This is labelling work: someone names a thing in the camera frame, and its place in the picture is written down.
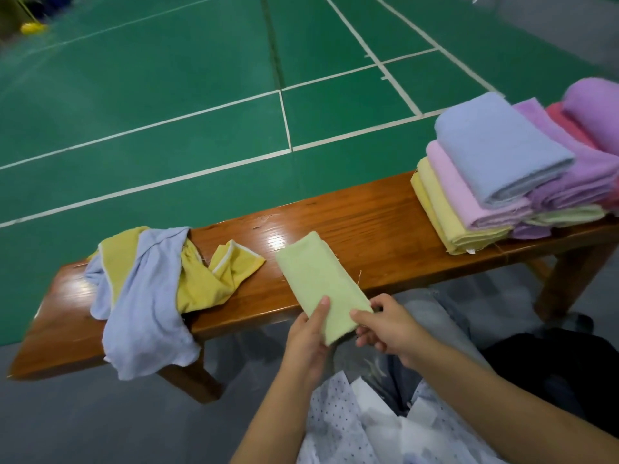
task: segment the red towel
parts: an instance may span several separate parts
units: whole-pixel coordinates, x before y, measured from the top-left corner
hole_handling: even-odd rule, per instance
[[[556,102],[549,105],[546,108],[546,112],[557,125],[560,125],[563,130],[568,132],[572,137],[584,143],[585,145],[595,148],[597,150],[604,151],[590,136],[589,134],[567,114],[563,113],[563,107],[561,102]],[[615,183],[615,189],[604,200],[598,202],[601,206],[612,212],[619,211],[619,179]]]

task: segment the right hand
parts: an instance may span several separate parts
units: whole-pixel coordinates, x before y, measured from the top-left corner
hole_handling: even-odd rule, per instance
[[[360,324],[355,344],[373,345],[382,353],[398,355],[405,367],[414,369],[419,350],[434,338],[393,297],[383,293],[369,301],[376,312],[350,312],[350,318]]]

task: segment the stack of folded towels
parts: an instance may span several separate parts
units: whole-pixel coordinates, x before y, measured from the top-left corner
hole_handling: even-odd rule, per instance
[[[586,78],[546,110],[488,92],[435,130],[411,182],[450,254],[619,214],[616,83]]]

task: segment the bench leg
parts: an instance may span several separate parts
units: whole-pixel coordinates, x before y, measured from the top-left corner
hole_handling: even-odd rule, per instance
[[[580,247],[557,255],[534,310],[544,321],[561,319],[615,252],[616,242]]]
[[[223,386],[204,369],[204,346],[198,359],[189,366],[171,364],[157,374],[201,404],[213,402],[223,393]]]

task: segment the left hand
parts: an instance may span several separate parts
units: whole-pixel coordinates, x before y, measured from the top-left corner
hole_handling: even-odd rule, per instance
[[[329,353],[324,344],[322,326],[330,307],[329,297],[323,296],[311,317],[301,313],[288,332],[280,371],[301,381],[309,392],[318,386]]]

